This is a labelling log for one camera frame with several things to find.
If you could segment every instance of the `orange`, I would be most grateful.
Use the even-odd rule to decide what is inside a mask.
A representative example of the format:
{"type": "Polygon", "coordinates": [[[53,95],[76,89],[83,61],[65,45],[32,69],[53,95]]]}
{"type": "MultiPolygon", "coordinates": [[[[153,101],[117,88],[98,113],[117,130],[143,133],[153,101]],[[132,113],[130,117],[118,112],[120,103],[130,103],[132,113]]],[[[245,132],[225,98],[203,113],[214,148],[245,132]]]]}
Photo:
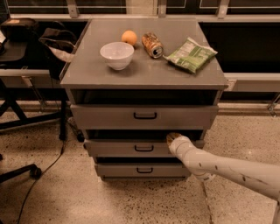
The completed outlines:
{"type": "Polygon", "coordinates": [[[133,31],[126,31],[122,34],[122,42],[133,46],[137,42],[137,35],[133,31]]]}

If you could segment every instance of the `cabinet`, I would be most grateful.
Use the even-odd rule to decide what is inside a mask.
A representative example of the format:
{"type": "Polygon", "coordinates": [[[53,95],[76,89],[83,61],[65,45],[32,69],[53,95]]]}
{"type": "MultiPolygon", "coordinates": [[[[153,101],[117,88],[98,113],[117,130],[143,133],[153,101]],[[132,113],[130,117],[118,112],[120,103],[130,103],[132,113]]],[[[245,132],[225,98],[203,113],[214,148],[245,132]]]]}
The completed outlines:
{"type": "Polygon", "coordinates": [[[187,178],[190,173],[169,152],[166,135],[180,132],[202,148],[227,85],[216,59],[191,75],[163,58],[150,58],[141,43],[142,35],[150,31],[164,44],[166,55],[187,37],[207,45],[195,20],[93,19],[61,82],[103,179],[187,178]],[[128,29],[139,38],[133,60],[122,71],[112,70],[99,51],[128,29]]]}

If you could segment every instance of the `floor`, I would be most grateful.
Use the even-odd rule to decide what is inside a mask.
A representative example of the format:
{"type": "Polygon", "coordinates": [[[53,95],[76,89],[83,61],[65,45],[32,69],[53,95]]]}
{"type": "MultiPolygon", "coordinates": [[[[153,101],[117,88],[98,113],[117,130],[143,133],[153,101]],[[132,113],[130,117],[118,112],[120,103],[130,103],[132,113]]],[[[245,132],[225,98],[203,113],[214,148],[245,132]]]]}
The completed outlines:
{"type": "MultiPolygon", "coordinates": [[[[13,113],[5,113],[0,122],[14,118],[13,113]]],[[[224,107],[206,133],[204,150],[224,157],[280,165],[279,125],[280,116],[272,117],[265,109],[224,107]]],[[[275,201],[221,177],[205,184],[194,176],[102,181],[95,174],[93,159],[69,126],[59,158],[63,145],[59,131],[57,120],[0,131],[3,155],[0,173],[31,163],[44,172],[25,203],[34,183],[28,173],[0,184],[2,223],[272,222],[275,201]]]]}

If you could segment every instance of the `black handle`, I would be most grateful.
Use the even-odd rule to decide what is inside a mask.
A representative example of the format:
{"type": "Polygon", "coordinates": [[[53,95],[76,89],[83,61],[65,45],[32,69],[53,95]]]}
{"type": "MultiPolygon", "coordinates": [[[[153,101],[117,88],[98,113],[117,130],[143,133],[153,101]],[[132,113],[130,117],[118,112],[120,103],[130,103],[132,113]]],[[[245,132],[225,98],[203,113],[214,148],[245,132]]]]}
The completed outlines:
{"type": "Polygon", "coordinates": [[[152,145],[151,147],[141,147],[141,146],[134,145],[134,150],[135,151],[143,151],[143,152],[153,151],[154,146],[152,145]]]}
{"type": "Polygon", "coordinates": [[[138,173],[152,173],[153,172],[153,168],[136,168],[138,173]]]}
{"type": "Polygon", "coordinates": [[[133,116],[135,119],[152,120],[152,119],[156,119],[158,114],[157,112],[154,112],[153,115],[147,116],[147,115],[137,114],[136,112],[134,112],[133,116]]]}

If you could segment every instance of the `white bowl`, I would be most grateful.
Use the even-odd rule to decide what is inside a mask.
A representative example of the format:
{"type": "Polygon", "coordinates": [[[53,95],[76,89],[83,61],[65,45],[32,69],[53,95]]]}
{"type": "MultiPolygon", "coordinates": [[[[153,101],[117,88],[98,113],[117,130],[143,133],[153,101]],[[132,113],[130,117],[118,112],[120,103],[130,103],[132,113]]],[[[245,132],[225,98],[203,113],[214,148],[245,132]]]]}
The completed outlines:
{"type": "Polygon", "coordinates": [[[107,65],[115,70],[123,70],[129,65],[133,53],[133,46],[124,42],[113,42],[104,45],[100,50],[100,54],[105,59],[107,65]]]}

